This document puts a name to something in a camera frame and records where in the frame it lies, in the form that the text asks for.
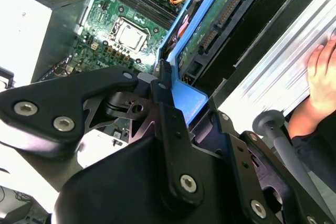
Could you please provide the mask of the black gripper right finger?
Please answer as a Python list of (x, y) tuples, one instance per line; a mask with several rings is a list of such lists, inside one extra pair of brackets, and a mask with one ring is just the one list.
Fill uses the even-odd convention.
[(237, 133), (228, 115), (207, 102), (191, 120), (194, 147), (220, 156), (235, 180), (240, 203), (262, 223), (333, 223), (306, 167), (282, 130), (275, 110), (257, 116), (252, 131)]

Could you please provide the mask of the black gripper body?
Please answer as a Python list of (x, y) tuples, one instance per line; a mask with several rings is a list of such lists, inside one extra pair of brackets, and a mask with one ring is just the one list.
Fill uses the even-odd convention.
[(262, 223), (241, 204), (234, 176), (218, 155), (195, 147), (205, 195), (197, 207), (161, 195), (157, 143), (138, 141), (73, 175), (61, 189), (53, 223)]

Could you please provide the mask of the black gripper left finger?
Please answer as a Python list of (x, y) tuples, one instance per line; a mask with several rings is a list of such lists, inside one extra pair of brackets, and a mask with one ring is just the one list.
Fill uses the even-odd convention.
[(129, 119), (129, 144), (111, 156), (112, 169), (141, 166), (155, 172), (166, 203), (199, 205), (204, 189), (193, 164), (194, 152), (181, 110), (172, 94), (172, 68), (159, 63), (159, 76), (139, 79), (122, 66), (33, 83), (1, 93), (1, 122), (17, 132), (7, 146), (45, 158), (72, 156), (83, 136), (119, 118)]

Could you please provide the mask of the bare person hand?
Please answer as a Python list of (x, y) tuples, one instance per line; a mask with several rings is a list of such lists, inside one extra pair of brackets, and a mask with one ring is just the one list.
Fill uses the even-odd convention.
[(318, 114), (335, 111), (335, 36), (319, 45), (311, 54), (308, 66), (309, 102)]

